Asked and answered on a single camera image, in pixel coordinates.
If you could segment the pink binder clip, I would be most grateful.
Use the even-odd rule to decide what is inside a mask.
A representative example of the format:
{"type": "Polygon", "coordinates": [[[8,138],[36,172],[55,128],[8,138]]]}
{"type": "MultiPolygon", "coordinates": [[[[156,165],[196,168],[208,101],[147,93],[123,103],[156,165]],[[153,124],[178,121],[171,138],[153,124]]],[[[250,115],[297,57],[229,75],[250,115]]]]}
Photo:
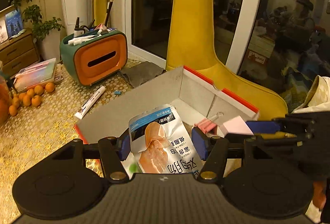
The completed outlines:
{"type": "Polygon", "coordinates": [[[198,127],[204,134],[210,133],[211,135],[217,135],[217,124],[207,118],[195,123],[194,126],[198,127]]]}

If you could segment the chicken breast snack packet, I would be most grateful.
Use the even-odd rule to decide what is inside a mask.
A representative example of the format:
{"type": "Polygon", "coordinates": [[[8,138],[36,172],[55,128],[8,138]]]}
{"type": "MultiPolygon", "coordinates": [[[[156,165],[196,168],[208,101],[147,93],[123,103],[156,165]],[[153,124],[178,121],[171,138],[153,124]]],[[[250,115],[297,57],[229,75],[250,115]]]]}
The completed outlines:
{"type": "Polygon", "coordinates": [[[197,177],[203,168],[184,123],[170,104],[131,118],[129,135],[130,150],[143,173],[197,177]]]}

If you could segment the white square pad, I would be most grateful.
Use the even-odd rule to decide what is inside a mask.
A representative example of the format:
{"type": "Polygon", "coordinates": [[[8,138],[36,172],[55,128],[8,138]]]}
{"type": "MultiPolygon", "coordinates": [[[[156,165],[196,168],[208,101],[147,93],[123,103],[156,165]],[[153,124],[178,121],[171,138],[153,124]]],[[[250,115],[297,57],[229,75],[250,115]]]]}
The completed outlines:
{"type": "Polygon", "coordinates": [[[220,136],[228,134],[253,136],[252,130],[248,127],[241,116],[234,117],[219,126],[220,136]]]}

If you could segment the white tissue paper pack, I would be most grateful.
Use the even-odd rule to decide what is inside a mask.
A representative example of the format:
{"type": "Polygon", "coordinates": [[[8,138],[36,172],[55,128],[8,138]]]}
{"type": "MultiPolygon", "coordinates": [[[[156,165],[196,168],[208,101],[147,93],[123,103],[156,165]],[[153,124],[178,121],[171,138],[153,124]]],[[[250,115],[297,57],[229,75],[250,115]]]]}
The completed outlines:
{"type": "Polygon", "coordinates": [[[140,166],[131,152],[127,156],[126,160],[122,161],[121,164],[124,167],[129,179],[131,179],[135,173],[142,173],[140,166]]]}

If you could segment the white toothpaste tube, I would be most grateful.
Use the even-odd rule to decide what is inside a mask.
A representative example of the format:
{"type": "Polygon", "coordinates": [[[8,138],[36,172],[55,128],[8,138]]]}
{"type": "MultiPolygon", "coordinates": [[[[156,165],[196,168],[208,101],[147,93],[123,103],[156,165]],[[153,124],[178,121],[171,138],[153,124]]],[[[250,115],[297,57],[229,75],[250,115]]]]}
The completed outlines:
{"type": "Polygon", "coordinates": [[[90,97],[90,99],[80,108],[78,112],[75,113],[75,118],[81,120],[87,112],[93,107],[96,101],[103,95],[106,88],[102,85],[98,90],[94,92],[94,94],[90,97]]]}

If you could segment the red white cardboard box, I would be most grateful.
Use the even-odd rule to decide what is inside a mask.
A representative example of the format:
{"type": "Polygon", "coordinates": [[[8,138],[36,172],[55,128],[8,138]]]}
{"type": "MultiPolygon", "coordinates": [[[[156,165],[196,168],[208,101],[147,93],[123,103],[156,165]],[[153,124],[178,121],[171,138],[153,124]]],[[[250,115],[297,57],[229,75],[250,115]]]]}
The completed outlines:
{"type": "Polygon", "coordinates": [[[178,112],[188,134],[195,123],[207,118],[219,127],[241,116],[259,117],[257,108],[219,91],[187,68],[176,68],[117,97],[76,123],[77,133],[88,143],[129,131],[131,118],[158,106],[170,104],[178,112]]]}

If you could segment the dark grey cloth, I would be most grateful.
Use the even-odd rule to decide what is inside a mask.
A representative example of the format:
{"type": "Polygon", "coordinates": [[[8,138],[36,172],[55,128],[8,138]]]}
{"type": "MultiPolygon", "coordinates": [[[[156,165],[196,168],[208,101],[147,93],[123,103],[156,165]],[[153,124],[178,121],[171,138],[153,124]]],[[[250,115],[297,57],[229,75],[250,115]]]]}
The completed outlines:
{"type": "Polygon", "coordinates": [[[123,78],[133,87],[140,85],[162,75],[166,71],[152,62],[142,62],[131,68],[123,68],[120,73],[123,78]]]}

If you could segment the tangerine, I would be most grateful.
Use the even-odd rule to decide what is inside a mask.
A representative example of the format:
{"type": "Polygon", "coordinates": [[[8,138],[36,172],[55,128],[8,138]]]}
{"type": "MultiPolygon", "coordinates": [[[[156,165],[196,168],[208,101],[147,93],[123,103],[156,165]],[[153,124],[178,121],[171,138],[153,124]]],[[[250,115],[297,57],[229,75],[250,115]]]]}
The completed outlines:
{"type": "Polygon", "coordinates": [[[22,103],[23,103],[24,107],[30,106],[31,105],[31,97],[28,94],[24,95],[22,103]]]}
{"type": "Polygon", "coordinates": [[[45,85],[45,90],[48,92],[48,93],[53,93],[53,91],[55,90],[55,84],[52,83],[52,82],[49,82],[45,85]]]}
{"type": "Polygon", "coordinates": [[[42,103],[42,98],[39,95],[35,95],[32,99],[31,99],[31,105],[34,107],[38,107],[40,106],[40,104],[42,103]]]}
{"type": "Polygon", "coordinates": [[[35,95],[39,95],[39,96],[43,95],[43,93],[44,93],[43,86],[37,85],[36,87],[34,87],[34,93],[35,93],[35,95]]]}
{"type": "Polygon", "coordinates": [[[16,116],[17,114],[17,107],[15,105],[11,105],[8,109],[8,112],[11,116],[16,116]]]}
{"type": "Polygon", "coordinates": [[[12,105],[15,106],[16,108],[19,108],[20,107],[20,99],[18,97],[13,97],[12,105]]]}

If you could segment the green orange tissue box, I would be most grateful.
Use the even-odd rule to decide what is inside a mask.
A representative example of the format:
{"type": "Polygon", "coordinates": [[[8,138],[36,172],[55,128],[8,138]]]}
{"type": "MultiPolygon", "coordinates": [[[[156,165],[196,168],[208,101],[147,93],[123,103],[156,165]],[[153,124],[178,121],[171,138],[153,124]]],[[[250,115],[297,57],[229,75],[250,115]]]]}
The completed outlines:
{"type": "Polygon", "coordinates": [[[117,29],[94,30],[63,38],[60,56],[68,74],[80,85],[91,86],[121,70],[127,63],[127,39],[117,29]]]}

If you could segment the colourful stationery box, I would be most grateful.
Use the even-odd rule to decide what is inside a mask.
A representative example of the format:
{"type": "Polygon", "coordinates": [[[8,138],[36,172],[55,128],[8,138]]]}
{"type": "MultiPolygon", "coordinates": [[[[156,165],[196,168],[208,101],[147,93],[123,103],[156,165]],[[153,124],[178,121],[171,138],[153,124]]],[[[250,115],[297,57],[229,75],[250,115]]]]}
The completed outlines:
{"type": "Polygon", "coordinates": [[[37,85],[55,84],[62,79],[61,64],[56,58],[52,58],[21,69],[15,75],[14,87],[17,93],[22,93],[34,89],[37,85]]]}

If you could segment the red apple right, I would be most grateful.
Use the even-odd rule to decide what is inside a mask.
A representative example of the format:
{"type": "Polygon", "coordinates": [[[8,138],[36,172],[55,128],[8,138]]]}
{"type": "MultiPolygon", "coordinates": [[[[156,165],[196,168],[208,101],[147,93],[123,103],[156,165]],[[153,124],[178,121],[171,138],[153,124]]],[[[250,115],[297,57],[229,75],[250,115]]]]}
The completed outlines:
{"type": "Polygon", "coordinates": [[[12,104],[10,91],[4,77],[0,76],[0,124],[3,125],[9,115],[9,107],[12,104]]]}

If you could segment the potted green plant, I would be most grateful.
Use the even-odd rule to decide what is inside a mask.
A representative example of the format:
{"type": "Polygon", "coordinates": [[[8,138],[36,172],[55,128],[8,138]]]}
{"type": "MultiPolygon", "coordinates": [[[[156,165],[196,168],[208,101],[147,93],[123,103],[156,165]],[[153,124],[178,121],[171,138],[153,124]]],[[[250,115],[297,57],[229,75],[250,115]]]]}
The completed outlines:
{"type": "Polygon", "coordinates": [[[61,18],[47,15],[46,0],[8,0],[16,9],[24,6],[22,20],[32,30],[43,60],[60,62],[60,41],[64,29],[61,18]]]}

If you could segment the wooden tv cabinet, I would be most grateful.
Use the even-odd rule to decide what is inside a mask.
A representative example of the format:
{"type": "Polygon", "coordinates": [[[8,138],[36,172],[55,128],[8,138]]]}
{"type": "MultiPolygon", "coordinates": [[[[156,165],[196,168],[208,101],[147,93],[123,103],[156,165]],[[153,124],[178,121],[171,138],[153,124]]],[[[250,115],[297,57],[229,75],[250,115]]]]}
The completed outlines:
{"type": "Polygon", "coordinates": [[[21,69],[40,61],[40,53],[28,28],[22,35],[1,43],[2,71],[12,77],[21,69]]]}

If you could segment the blue picture card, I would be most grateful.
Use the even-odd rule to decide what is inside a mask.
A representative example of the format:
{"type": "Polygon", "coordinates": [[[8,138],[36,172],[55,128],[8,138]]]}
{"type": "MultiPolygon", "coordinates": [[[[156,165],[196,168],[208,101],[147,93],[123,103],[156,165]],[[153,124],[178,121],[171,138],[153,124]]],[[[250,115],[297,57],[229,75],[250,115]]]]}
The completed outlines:
{"type": "Polygon", "coordinates": [[[11,38],[18,35],[24,29],[21,12],[19,9],[14,9],[5,15],[6,28],[8,37],[11,38]]]}

